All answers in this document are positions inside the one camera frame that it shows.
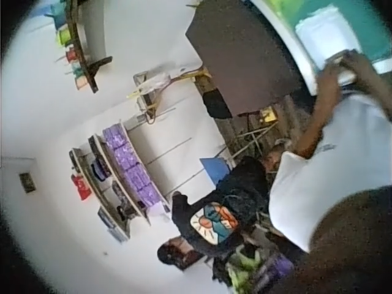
shelf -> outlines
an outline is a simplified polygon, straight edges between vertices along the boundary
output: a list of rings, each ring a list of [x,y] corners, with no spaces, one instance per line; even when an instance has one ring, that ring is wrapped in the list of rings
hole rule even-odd
[[[135,149],[134,145],[133,145],[132,142],[130,141],[130,138],[129,138],[129,136],[128,136],[128,131],[127,131],[127,129],[125,128],[125,126],[124,126],[124,124],[123,124],[122,121],[120,121],[120,125],[121,125],[121,128],[122,128],[122,131],[124,132],[125,137],[127,138],[128,143],[131,145],[132,149],[135,151],[135,156],[136,156],[137,160],[138,160],[139,163],[143,166],[143,168],[145,169],[147,175],[150,177],[150,175],[149,175],[149,173],[148,173],[148,170],[147,170],[146,166],[144,165],[143,161],[141,161],[139,155],[138,155],[137,152],[136,152],[136,149]],[[159,189],[157,188],[157,186],[155,185],[154,181],[151,181],[151,184],[153,185],[153,187],[155,188],[155,190],[157,190],[157,192],[158,192],[158,194],[159,194],[159,197],[160,197],[160,199],[163,201],[163,203],[165,204],[165,206],[166,206],[169,210],[171,210],[171,209],[170,209],[169,202],[168,202],[168,201],[165,199],[165,197],[160,193],[160,191],[159,191]]]
[[[69,33],[71,36],[71,42],[75,50],[77,59],[79,60],[80,67],[86,76],[87,82],[89,83],[92,92],[96,93],[98,91],[98,86],[95,81],[95,75],[101,66],[110,63],[113,60],[112,56],[100,59],[90,65],[88,65],[85,55],[83,53],[83,48],[80,43],[77,20],[78,20],[78,10],[79,5],[86,2],[86,0],[67,0],[66,3],[66,19],[68,24]]]
[[[94,141],[96,143],[96,146],[98,148],[99,153],[102,155],[104,161],[106,162],[106,165],[108,166],[108,168],[110,170],[111,176],[118,183],[118,186],[120,187],[121,191],[128,198],[128,200],[130,201],[130,204],[135,208],[137,214],[139,216],[141,216],[142,218],[144,218],[149,225],[151,225],[148,218],[147,218],[145,210],[139,206],[139,204],[137,203],[137,201],[135,201],[134,198],[132,198],[131,195],[133,195],[133,193],[129,193],[128,192],[129,190],[127,190],[124,187],[124,185],[122,183],[121,176],[118,173],[118,167],[114,162],[112,162],[110,160],[110,155],[109,155],[108,151],[106,150],[106,146],[104,146],[104,144],[101,142],[100,138],[97,135],[93,135],[93,138],[94,138]]]
[[[100,191],[96,180],[94,179],[94,175],[92,175],[88,163],[84,156],[81,155],[80,149],[72,148],[71,150],[73,157],[75,158],[77,167],[86,181],[87,186],[91,189],[91,191],[96,195],[98,201],[101,204],[102,209],[106,212],[110,220],[117,225],[117,227],[121,230],[121,232],[127,236],[129,239],[129,228],[127,226],[127,221],[123,222],[117,211],[114,209],[113,205],[105,198],[103,193]]]

hand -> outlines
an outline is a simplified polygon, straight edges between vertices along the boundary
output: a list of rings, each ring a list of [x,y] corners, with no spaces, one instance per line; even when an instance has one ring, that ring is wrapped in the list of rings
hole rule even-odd
[[[341,65],[353,71],[357,82],[367,91],[370,91],[380,78],[366,55],[356,50],[346,52],[342,57]]]
[[[337,76],[339,68],[329,63],[317,79],[317,99],[314,105],[313,117],[321,124],[326,124],[331,118],[333,109],[341,97],[341,89]]]

